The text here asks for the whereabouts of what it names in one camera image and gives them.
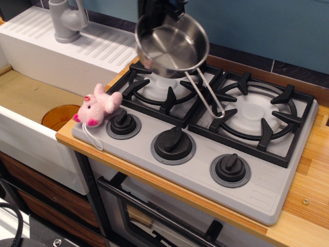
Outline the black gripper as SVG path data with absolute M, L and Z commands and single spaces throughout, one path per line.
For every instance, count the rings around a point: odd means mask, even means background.
M 181 21 L 185 15 L 186 0 L 138 0 L 138 18 L 149 15 L 149 30 L 161 26 L 168 15 L 175 21 Z

